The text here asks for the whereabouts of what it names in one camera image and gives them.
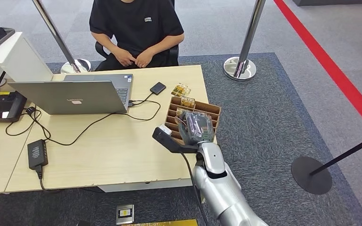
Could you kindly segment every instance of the chrome stanchion post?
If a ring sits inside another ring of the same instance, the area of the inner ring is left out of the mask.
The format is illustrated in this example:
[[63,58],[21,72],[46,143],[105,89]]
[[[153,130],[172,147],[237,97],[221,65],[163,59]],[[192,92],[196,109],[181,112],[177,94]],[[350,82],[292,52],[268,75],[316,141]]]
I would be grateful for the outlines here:
[[33,0],[33,3],[37,8],[38,12],[40,13],[42,19],[48,26],[50,32],[52,33],[53,37],[58,43],[66,59],[68,60],[68,62],[62,66],[61,72],[62,73],[79,73],[82,71],[90,72],[92,68],[91,68],[91,63],[88,60],[73,58],[65,42],[63,41],[58,29],[53,23],[52,18],[50,18],[44,5],[42,4],[41,0]]
[[224,62],[225,74],[237,81],[246,81],[256,74],[256,65],[247,58],[252,45],[253,37],[259,24],[260,15],[262,14],[266,0],[256,0],[252,17],[250,18],[249,27],[247,28],[246,37],[242,46],[239,57],[231,57]]

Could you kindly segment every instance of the small device on floor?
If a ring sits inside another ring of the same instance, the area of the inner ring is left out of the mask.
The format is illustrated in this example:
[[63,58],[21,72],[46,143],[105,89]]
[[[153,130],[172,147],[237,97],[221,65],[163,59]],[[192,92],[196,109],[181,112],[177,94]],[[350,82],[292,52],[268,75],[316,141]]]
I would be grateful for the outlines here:
[[[0,76],[0,84],[5,76]],[[27,102],[27,98],[19,92],[0,92],[0,121],[16,122],[20,119],[21,112]]]
[[131,224],[134,222],[134,205],[117,206],[116,225]]

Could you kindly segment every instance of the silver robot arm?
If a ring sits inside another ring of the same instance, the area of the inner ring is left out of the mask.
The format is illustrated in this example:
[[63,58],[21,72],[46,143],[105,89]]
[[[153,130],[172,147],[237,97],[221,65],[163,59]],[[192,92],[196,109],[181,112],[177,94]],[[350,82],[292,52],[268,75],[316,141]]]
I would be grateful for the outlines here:
[[196,186],[222,226],[268,226],[248,205],[217,144],[199,145],[193,175]]
[[176,120],[185,145],[172,139],[171,131],[165,132],[159,127],[152,137],[172,153],[196,154],[197,163],[192,172],[194,182],[221,225],[268,226],[248,205],[241,185],[224,162],[220,147],[213,143],[212,120],[204,113],[189,111]]

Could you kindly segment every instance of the wooden compartment box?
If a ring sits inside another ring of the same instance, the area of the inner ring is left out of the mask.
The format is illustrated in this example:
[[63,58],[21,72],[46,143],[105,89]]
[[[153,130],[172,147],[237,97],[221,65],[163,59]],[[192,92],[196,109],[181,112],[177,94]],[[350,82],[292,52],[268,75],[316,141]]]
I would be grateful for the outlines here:
[[178,130],[178,125],[175,123],[175,116],[177,113],[177,108],[186,109],[192,112],[203,112],[212,117],[212,124],[214,128],[214,134],[217,131],[217,125],[220,118],[221,107],[216,105],[210,105],[206,103],[202,103],[199,101],[195,101],[195,108],[189,108],[181,106],[181,98],[180,97],[172,97],[170,101],[169,110],[167,112],[167,117],[165,121],[165,126],[171,129],[171,136],[180,144],[184,144],[182,141],[181,135]]

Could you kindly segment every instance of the stanchion post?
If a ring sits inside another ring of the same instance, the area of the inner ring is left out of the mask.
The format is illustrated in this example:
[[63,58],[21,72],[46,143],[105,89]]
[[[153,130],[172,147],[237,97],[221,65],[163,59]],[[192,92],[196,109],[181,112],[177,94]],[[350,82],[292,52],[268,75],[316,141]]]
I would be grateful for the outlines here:
[[[52,18],[50,18],[49,14],[47,13],[43,3],[41,0],[33,0],[33,3],[35,7],[37,8],[38,12],[40,13],[42,19],[46,23],[46,26],[48,26],[50,32],[52,33],[53,37],[55,38],[56,42],[58,43],[60,49],[62,50],[63,54],[65,55],[66,59],[68,60],[67,63],[65,63],[62,67],[62,71],[65,68],[68,73],[76,72],[80,73],[80,67],[82,66],[86,71],[91,71],[91,63],[84,59],[76,59],[74,60],[72,54],[70,53],[68,47],[66,46],[65,42],[63,41],[62,36],[60,35],[57,27],[52,21]],[[71,66],[72,71],[68,70],[68,65]]]
[[224,63],[224,72],[231,79],[246,81],[256,74],[256,65],[247,58],[247,55],[249,54],[265,2],[266,0],[256,0],[239,57],[231,57]]
[[361,149],[362,142],[325,164],[314,158],[299,157],[292,163],[292,176],[305,191],[312,194],[325,194],[332,187],[332,177],[327,168]]

